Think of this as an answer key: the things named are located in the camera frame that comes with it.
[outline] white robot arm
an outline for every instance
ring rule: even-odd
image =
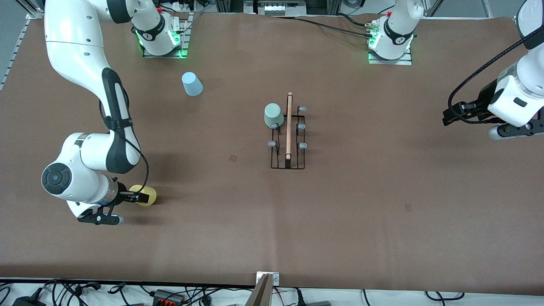
[[[544,118],[541,118],[544,107],[544,0],[526,0],[517,14],[516,23],[521,41],[529,52],[484,87],[477,100],[449,105],[443,112],[445,126],[457,120],[473,124],[499,123],[488,132],[489,137],[496,140],[544,133]],[[449,103],[464,84],[452,93]],[[471,118],[478,118],[478,121],[470,121]]]
[[[81,222],[118,225],[112,215],[123,201],[148,201],[140,192],[101,171],[124,174],[140,160],[140,146],[128,111],[128,96],[119,75],[104,55],[101,21],[132,21],[144,47],[154,55],[170,52],[170,15],[159,14],[151,0],[48,0],[45,5],[45,39],[53,68],[65,79],[82,86],[100,100],[108,134],[74,133],[64,141],[57,159],[42,173],[42,185],[64,199]],[[109,207],[104,214],[103,207]]]
[[[378,26],[370,30],[373,38],[368,40],[368,48],[385,59],[400,58],[410,46],[423,13],[422,0],[396,0],[390,16],[372,21]]]

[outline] circular joint cap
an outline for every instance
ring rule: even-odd
[[[72,181],[72,171],[63,163],[50,164],[41,174],[41,184],[50,194],[63,193]]]

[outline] white floor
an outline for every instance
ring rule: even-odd
[[[3,305],[12,305],[14,300],[21,296],[31,296],[34,291],[41,285],[38,284],[12,284],[11,293],[9,294]],[[111,295],[107,291],[111,285],[104,285],[99,291],[93,289],[85,289],[81,296],[89,306],[123,306],[124,301],[119,293]],[[144,286],[147,291],[162,289],[172,293],[185,291],[183,287],[153,287]],[[297,303],[296,291],[292,288],[281,288],[281,297],[285,305]],[[364,301],[362,290],[347,290],[347,289],[301,289],[304,301],[306,303],[329,301],[332,306],[368,306]],[[58,285],[55,290],[57,297],[61,292],[61,286]],[[423,292],[420,291],[387,291],[387,290],[367,290],[368,302],[371,306],[440,306],[440,302],[434,302],[427,299]],[[152,305],[153,298],[145,293],[138,286],[126,286],[123,293],[129,304],[144,304]],[[0,292],[0,301],[5,294]],[[228,306],[228,305],[244,305],[248,300],[250,291],[239,290],[229,291],[221,290],[211,296],[212,306]],[[457,293],[442,292],[444,298],[455,297]],[[69,298],[69,294],[63,300],[63,305]],[[40,295],[40,301],[46,305],[53,305],[51,293],[43,290]],[[79,305],[75,298],[72,299],[70,305]],[[544,297],[536,296],[514,296],[514,295],[486,295],[478,293],[467,293],[465,297],[458,301],[446,302],[447,306],[542,306],[544,305]],[[271,306],[282,306],[277,294],[273,294]]]

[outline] power adapter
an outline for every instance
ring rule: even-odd
[[[29,296],[18,297],[14,302],[13,306],[46,306],[40,301],[35,301]]]
[[[153,306],[181,306],[184,296],[165,290],[157,290],[153,295]]]

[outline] wooden stick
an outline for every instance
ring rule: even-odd
[[[291,160],[291,119],[293,113],[293,93],[287,94],[287,137],[285,145],[286,168],[290,168]]]

